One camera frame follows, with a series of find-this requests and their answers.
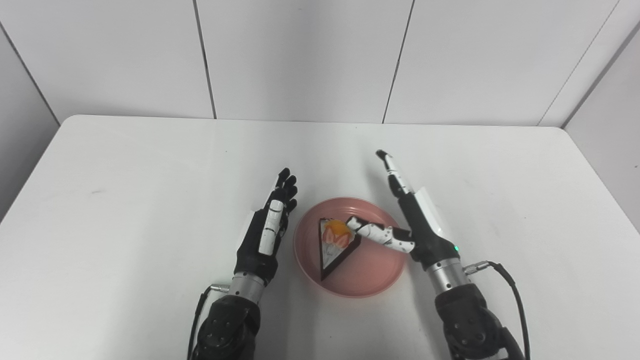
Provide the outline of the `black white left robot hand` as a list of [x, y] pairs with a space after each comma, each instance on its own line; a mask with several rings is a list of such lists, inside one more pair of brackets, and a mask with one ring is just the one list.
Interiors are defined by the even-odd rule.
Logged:
[[275, 180], [263, 207], [252, 212], [237, 250], [234, 273], [256, 276], [268, 286], [278, 270], [277, 253], [297, 207], [297, 177], [285, 167]]

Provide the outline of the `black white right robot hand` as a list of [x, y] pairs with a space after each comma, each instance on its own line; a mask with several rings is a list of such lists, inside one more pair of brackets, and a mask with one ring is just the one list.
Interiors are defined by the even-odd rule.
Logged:
[[458, 259], [458, 248], [443, 237], [435, 213], [427, 204], [425, 192], [413, 189], [388, 152], [379, 149], [375, 155], [384, 164], [390, 191], [397, 199], [409, 228], [384, 227], [358, 216], [350, 216], [346, 226], [364, 239], [410, 255], [425, 270], [432, 265], [443, 264], [447, 259]]

